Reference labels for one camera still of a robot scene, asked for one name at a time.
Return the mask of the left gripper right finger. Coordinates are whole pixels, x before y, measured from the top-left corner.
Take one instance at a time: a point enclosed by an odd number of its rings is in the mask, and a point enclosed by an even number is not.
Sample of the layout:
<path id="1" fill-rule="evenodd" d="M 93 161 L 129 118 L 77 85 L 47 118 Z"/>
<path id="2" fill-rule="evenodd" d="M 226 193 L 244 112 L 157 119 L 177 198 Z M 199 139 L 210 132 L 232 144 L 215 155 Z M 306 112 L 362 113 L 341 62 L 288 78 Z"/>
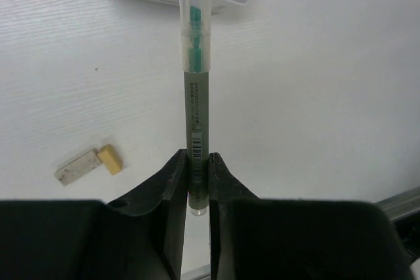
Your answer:
<path id="1" fill-rule="evenodd" d="M 209 227 L 212 279 L 235 279 L 234 201 L 259 198 L 228 169 L 219 153 L 211 153 L 208 162 Z"/>

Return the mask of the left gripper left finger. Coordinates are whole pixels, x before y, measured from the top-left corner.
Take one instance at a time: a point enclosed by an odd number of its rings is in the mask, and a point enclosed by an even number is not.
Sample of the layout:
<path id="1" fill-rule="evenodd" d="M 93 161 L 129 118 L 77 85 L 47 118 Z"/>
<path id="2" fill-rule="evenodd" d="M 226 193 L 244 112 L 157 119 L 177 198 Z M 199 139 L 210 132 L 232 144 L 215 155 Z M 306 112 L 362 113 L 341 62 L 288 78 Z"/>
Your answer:
<path id="1" fill-rule="evenodd" d="M 186 221 L 186 150 L 107 205 L 105 279 L 180 279 Z"/>

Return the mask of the green highlighter pen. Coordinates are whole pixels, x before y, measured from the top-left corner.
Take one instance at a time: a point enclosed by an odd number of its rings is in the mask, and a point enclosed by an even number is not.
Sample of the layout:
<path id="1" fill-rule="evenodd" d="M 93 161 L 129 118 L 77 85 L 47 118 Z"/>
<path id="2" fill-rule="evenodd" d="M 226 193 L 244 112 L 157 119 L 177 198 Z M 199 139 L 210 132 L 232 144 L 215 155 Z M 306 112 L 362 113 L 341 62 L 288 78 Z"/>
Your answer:
<path id="1" fill-rule="evenodd" d="M 209 204 L 209 70 L 211 1 L 179 0 L 188 156 L 188 205 L 203 216 Z"/>

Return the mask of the aluminium frame rail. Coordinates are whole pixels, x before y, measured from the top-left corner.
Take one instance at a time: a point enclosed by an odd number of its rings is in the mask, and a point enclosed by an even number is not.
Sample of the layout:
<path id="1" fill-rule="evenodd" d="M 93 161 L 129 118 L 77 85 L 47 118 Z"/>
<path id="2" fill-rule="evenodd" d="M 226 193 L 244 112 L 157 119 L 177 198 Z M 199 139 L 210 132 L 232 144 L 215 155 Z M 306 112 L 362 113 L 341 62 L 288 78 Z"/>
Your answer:
<path id="1" fill-rule="evenodd" d="M 419 186 L 375 203 L 396 224 L 419 222 Z"/>

